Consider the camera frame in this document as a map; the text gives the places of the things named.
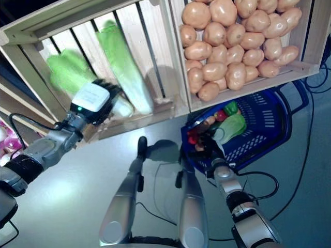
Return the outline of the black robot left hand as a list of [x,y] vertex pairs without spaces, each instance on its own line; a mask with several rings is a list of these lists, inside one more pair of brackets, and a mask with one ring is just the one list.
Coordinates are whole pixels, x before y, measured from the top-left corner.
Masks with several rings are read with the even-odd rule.
[[117,85],[95,80],[87,86],[87,123],[98,126],[103,123],[112,111],[121,89]]

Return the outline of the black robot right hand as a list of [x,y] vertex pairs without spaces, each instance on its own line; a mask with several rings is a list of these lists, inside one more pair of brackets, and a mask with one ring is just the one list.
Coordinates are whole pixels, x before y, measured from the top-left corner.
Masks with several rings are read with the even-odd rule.
[[210,136],[202,135],[199,138],[198,145],[200,148],[203,148],[201,151],[195,151],[191,157],[195,160],[202,159],[221,159],[225,162],[225,155],[221,148],[218,146],[217,142]]

